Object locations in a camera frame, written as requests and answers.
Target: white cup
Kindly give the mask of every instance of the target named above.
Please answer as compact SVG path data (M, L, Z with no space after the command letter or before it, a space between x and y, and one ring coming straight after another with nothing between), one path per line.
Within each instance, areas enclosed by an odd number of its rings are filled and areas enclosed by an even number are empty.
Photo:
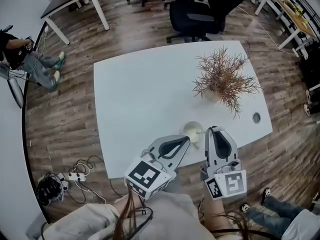
M187 122L180 131L182 135L186 135L190 138L190 142L198 150L200 148L199 142L202 138L202 132L204 131L202 125L196 121Z

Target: jeans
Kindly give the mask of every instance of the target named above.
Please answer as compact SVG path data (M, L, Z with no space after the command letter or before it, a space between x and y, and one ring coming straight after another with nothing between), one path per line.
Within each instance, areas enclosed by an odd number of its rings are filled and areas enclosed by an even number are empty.
M39 56L38 53L33 51L27 53L24 58L24 64L19 66L18 70L23 70L30 75L43 87L53 91L57 87L56 79L50 71L52 67L60 61L59 57Z
M266 197L263 206L276 212L280 217L270 216L255 208L250 208L245 215L248 219L269 230L277 238L282 237L291 222L303 210L301 207L294 206L288 202L281 202L273 196Z

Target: hair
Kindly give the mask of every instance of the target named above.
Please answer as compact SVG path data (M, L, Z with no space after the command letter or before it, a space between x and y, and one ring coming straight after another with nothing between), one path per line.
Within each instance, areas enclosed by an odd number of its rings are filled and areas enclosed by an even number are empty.
M137 229L136 210L137 209L134 205L133 192L130 185L128 185L128 200L124 206L122 213L116 220L113 233L108 235L104 240L129 240L130 236L132 236L132 233ZM238 229L215 230L211 231L211 233L218 234L227 232L240 232L243 240L249 240L250 234L258 234L269 239L277 239L276 237L268 233L250 230L246 218L239 212L235 212L235 214L238 216L232 216L228 214L217 214L216 216L226 217L229 220L232 220L237 225ZM129 219L129 227L127 230L125 230L123 227L125 219Z

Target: sneaker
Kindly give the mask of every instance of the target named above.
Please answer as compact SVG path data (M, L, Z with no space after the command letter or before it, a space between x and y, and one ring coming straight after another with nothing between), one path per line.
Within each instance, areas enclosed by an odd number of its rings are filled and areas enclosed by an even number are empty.
M312 102L311 102L311 96L310 96L309 90L306 90L306 91L305 91L305 94L306 94L307 102L308 102L308 104L310 105Z
M59 57L59 59L60 59L59 62L53 66L53 68L54 68L55 70L59 70L59 69L61 68L62 62L63 62L63 61L65 60L65 58L66 58L65 52L64 52L64 51L60 52L60 54L58 55L58 57Z
M57 83L59 83L60 78L61 78L61 74L60 74L60 72L59 72L58 70L57 70L57 71L55 71L55 73L54 73L53 77L54 77L54 79L55 79L55 83L56 83L56 84L57 84Z
M303 108L304 108L304 112L306 113L306 115L309 117L311 114L310 114L310 108L308 107L307 104L304 104L303 105Z
M265 200L267 197L270 197L271 195L271 191L270 191L270 188L265 188L262 192L262 201L261 201L261 205L263 206L264 203L265 203Z
M246 213L248 210L250 209L250 205L247 203L244 203L243 205L241 205L240 210L243 213Z
M87 5L87 4L89 4L89 3L90 3L90 1L89 1L89 0L82 0L82 2L83 2L85 5Z

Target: black strap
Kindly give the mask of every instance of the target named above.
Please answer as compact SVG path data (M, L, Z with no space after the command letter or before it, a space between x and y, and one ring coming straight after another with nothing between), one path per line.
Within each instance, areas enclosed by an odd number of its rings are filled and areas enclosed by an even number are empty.
M229 232L241 232L240 229L234 229L234 228L228 228L228 229L219 229L219 230L214 230L210 231L211 233L229 233ZM251 234L256 234L265 238L269 238L272 240L281 240L278 237L275 237L273 234L267 233L267 232L262 232L258 230L248 230L249 233Z

